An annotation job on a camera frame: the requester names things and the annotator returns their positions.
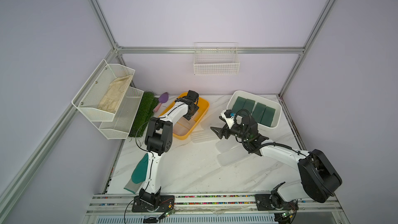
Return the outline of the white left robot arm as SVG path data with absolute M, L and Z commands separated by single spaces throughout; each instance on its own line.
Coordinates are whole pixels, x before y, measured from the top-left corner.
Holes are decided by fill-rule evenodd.
M 161 205 L 161 160 L 162 155 L 168 152 L 173 142 L 173 127 L 181 119 L 190 120 L 199 110 L 199 94 L 189 90 L 187 95 L 174 101 L 170 110 L 159 117 L 150 119 L 145 145 L 147 151 L 146 179 L 142 188 L 134 197 L 132 212 L 154 212 Z

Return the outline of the clear pencil case front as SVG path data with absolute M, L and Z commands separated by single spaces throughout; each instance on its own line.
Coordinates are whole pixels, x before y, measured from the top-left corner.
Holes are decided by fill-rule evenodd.
M 173 125 L 173 134 L 185 136 L 195 124 L 196 122 L 193 119 L 187 120 L 185 118 L 181 118 Z

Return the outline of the clear ribbed pencil case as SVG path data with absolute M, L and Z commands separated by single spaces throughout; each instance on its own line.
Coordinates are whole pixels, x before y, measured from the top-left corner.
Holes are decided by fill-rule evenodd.
M 219 140 L 212 130 L 194 131 L 191 133 L 191 141 L 195 144 Z
M 236 140 L 220 140 L 217 144 L 216 144 L 216 149 L 220 152 L 220 153 L 225 153 L 235 147 L 238 147 L 240 145 L 239 142 L 237 142 Z
M 245 150 L 233 149 L 217 156 L 217 161 L 222 167 L 227 167 L 246 159 L 249 153 Z

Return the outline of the green pencil case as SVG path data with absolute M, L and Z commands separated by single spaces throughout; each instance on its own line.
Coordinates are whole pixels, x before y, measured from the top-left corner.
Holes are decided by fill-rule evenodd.
M 243 105 L 243 109 L 245 109 L 246 111 L 249 112 L 249 114 L 251 114 L 254 109 L 255 103 L 256 102 L 254 100 L 246 99 Z
M 232 107 L 232 112 L 236 114 L 239 110 L 243 109 L 245 102 L 245 98 L 238 96 Z
M 262 103 L 257 103 L 255 105 L 252 116 L 257 123 L 261 123 L 266 108 L 267 106 Z
M 261 118 L 261 124 L 266 127 L 271 127 L 274 119 L 276 110 L 272 107 L 267 106 Z

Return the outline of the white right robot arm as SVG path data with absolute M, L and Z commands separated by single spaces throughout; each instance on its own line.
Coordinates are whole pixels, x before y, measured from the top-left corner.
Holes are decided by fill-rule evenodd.
M 259 133 L 253 116 L 246 115 L 240 121 L 236 117 L 231 111 L 224 111 L 219 118 L 225 125 L 211 127 L 211 130 L 219 139 L 235 137 L 247 154 L 277 160 L 296 170 L 300 176 L 296 181 L 283 181 L 275 186 L 265 200 L 265 209 L 282 210 L 294 200 L 305 198 L 324 203 L 342 185 L 342 178 L 321 150 L 298 150 L 273 142 Z

